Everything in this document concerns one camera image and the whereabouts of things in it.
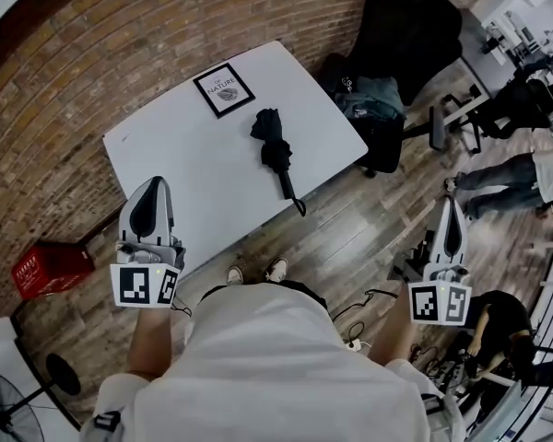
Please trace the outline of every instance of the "sneaker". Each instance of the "sneaker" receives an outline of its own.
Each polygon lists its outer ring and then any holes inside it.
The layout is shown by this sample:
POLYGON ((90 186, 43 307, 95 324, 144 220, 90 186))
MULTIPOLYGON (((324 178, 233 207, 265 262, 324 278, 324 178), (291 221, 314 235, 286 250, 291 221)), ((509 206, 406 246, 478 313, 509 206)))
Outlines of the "sneaker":
POLYGON ((467 212, 467 204, 465 205, 465 208, 463 210, 463 216, 465 217, 465 223, 467 225, 467 227, 470 227, 471 226, 471 223, 473 223, 475 221, 475 218, 472 217, 468 212, 467 212))
POLYGON ((452 193, 456 190, 457 188, 457 178, 456 177, 449 177, 448 179, 446 179, 444 181, 444 189, 448 192, 448 193, 452 193))
POLYGON ((243 273, 240 267, 231 266, 228 270, 228 285, 243 285, 243 273))
POLYGON ((288 262, 287 259, 279 257, 274 259, 270 266, 266 269, 265 279, 267 282, 274 282, 276 284, 285 280, 287 276, 288 262))

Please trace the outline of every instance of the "hand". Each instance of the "hand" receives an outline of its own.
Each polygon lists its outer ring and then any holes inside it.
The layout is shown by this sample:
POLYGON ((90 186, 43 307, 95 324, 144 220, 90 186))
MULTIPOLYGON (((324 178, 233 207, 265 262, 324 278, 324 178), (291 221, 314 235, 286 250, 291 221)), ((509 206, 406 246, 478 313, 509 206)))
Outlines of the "hand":
POLYGON ((471 343, 469 344, 469 347, 467 347, 467 353, 472 357, 475 357, 477 354, 479 354, 480 349, 481 349, 481 339, 474 337, 473 341, 471 341, 471 343))
POLYGON ((477 374, 470 378, 471 381, 473 381, 474 383, 477 383, 480 379, 482 379, 484 376, 486 376, 489 372, 487 372, 486 370, 481 370, 479 372, 477 372, 477 374))

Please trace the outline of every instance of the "equipment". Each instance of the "equipment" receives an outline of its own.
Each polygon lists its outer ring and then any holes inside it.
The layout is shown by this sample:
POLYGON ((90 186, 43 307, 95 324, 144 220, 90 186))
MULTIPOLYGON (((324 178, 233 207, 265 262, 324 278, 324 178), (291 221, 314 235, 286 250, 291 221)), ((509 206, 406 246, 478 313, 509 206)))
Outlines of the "equipment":
POLYGON ((465 217, 454 198, 445 196, 432 212, 424 240, 416 249, 398 253, 388 276, 407 283, 413 322, 465 324, 471 299, 466 253, 465 217))
POLYGON ((47 355, 45 366, 51 381, 26 398, 0 375, 0 442, 43 442, 41 426, 29 403, 53 385, 70 396, 79 394, 81 388, 76 372, 62 357, 47 355))
POLYGON ((117 306, 170 308, 185 248, 172 235, 168 183, 154 177, 141 185, 121 211, 117 264, 111 265, 117 306))

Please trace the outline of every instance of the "black frame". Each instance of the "black frame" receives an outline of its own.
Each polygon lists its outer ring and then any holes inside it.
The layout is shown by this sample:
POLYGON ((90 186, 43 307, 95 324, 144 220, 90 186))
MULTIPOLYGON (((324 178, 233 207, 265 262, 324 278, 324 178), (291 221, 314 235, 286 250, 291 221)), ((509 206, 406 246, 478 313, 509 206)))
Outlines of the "black frame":
POLYGON ((205 72, 201 76, 195 78, 193 80, 193 82, 196 85, 196 87, 199 89, 199 92, 201 92, 201 95, 203 95, 203 98, 205 98, 205 101, 206 101, 207 105, 209 105, 211 110, 213 110, 213 112, 215 113, 215 116, 217 116, 218 118, 221 118, 221 117, 225 116, 226 114, 231 113, 234 110, 237 110, 240 106, 245 105, 246 103, 250 103, 251 101, 256 99, 256 97, 254 96, 252 91, 248 88, 248 86, 246 84, 243 83, 243 80, 241 80, 240 76, 238 76, 238 73, 235 70, 233 70, 233 67, 231 66, 230 63, 222 64, 219 67, 216 67, 215 69, 212 69, 208 72, 205 72), (243 99, 242 101, 238 101, 234 105, 231 105, 229 108, 226 108, 224 111, 219 111, 217 109, 217 107, 213 104, 213 101, 211 101, 211 98, 205 93, 205 90, 201 86, 201 83, 199 82, 199 80, 201 80, 202 78, 207 78, 211 74, 214 74, 215 72, 217 72, 221 69, 224 69, 226 67, 229 69, 229 71, 233 74, 233 77, 238 81, 238 83, 246 91, 246 93, 248 94, 248 98, 243 99))

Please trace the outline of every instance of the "red box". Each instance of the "red box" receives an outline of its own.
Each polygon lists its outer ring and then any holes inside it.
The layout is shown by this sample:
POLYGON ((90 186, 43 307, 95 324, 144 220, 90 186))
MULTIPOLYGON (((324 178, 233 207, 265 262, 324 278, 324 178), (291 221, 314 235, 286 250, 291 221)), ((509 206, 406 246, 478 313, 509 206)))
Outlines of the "red box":
POLYGON ((78 244, 40 242, 12 268, 23 299, 69 290, 94 271, 86 248, 78 244))

